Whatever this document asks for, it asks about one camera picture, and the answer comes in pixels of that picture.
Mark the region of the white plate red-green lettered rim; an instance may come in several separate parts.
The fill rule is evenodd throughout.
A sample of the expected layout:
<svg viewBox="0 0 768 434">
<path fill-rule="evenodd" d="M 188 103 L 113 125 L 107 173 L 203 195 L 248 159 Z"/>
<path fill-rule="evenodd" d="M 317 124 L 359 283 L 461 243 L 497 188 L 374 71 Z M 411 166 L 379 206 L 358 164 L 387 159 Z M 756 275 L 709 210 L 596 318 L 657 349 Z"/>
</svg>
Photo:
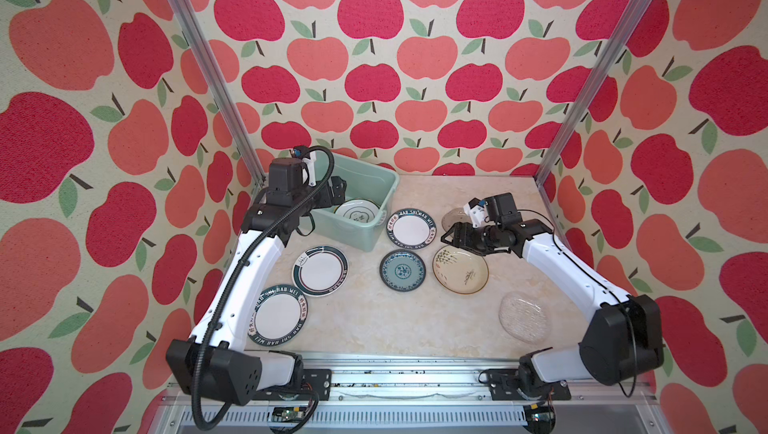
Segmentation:
<svg viewBox="0 0 768 434">
<path fill-rule="evenodd" d="M 437 226 L 426 212 L 416 208 L 405 208 L 394 212 L 386 224 L 390 241 L 403 249 L 418 250 L 433 242 Z"/>
</svg>

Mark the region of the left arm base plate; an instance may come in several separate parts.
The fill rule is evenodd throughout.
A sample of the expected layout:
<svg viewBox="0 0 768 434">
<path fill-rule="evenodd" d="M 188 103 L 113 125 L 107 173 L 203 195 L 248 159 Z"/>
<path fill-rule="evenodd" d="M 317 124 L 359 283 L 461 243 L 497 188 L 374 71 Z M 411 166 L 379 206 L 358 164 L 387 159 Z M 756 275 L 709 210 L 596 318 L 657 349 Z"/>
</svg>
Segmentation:
<svg viewBox="0 0 768 434">
<path fill-rule="evenodd" d="M 330 369 L 304 369 L 300 375 L 298 378 L 298 373 L 295 373 L 287 385 L 258 391 L 254 400 L 308 401 L 313 395 L 316 395 L 320 401 L 329 399 L 332 381 Z"/>
</svg>

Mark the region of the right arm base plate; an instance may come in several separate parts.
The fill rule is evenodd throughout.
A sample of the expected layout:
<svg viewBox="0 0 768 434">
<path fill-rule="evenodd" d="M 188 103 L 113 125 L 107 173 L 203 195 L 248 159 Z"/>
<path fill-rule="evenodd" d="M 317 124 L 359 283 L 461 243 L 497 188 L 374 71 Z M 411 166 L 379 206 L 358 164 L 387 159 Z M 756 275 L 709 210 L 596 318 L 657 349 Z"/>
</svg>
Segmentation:
<svg viewBox="0 0 768 434">
<path fill-rule="evenodd" d="M 565 381 L 545 383 L 534 374 L 519 369 L 486 369 L 478 375 L 494 401 L 568 401 L 572 399 Z"/>
</svg>

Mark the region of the white plate black quatrefoil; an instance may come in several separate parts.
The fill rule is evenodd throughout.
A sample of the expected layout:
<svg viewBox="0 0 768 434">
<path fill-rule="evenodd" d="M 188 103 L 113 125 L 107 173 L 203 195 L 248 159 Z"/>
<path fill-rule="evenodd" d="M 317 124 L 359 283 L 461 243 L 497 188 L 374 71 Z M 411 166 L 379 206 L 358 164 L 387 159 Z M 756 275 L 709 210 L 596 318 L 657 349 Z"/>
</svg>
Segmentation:
<svg viewBox="0 0 768 434">
<path fill-rule="evenodd" d="M 380 212 L 380 206 L 367 199 L 351 199 L 334 210 L 335 215 L 361 224 L 377 221 Z"/>
</svg>

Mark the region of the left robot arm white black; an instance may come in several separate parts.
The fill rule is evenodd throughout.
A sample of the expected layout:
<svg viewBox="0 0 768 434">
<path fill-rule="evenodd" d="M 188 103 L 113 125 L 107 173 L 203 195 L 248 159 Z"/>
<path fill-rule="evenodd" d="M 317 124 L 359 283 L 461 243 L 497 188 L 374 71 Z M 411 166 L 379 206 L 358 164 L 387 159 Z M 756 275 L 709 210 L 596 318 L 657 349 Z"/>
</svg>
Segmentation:
<svg viewBox="0 0 768 434">
<path fill-rule="evenodd" d="M 300 220 L 315 209 L 343 203 L 346 183 L 334 175 L 333 153 L 300 146 L 270 165 L 268 184 L 248 208 L 234 259 L 221 285 L 186 340 L 174 340 L 166 361 L 193 409 L 204 400 L 226 408 L 244 406 L 257 393 L 297 390 L 302 384 L 300 356 L 278 351 L 245 351 L 248 326 L 264 284 Z"/>
</svg>

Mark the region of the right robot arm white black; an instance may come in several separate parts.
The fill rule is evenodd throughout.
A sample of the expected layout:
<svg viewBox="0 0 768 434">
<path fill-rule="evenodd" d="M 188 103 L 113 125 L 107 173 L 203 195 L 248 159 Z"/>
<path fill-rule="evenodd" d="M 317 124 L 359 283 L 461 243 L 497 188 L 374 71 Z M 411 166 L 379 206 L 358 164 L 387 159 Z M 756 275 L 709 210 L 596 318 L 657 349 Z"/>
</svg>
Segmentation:
<svg viewBox="0 0 768 434">
<path fill-rule="evenodd" d="M 463 211 L 468 221 L 454 223 L 443 243 L 479 256 L 516 255 L 553 281 L 588 322 L 577 345 L 520 358 L 522 395 L 539 398 L 570 380 L 619 385 L 663 365 L 661 310 L 652 298 L 633 296 L 600 275 L 557 239 L 547 218 L 524 219 L 510 193 L 474 198 Z"/>
</svg>

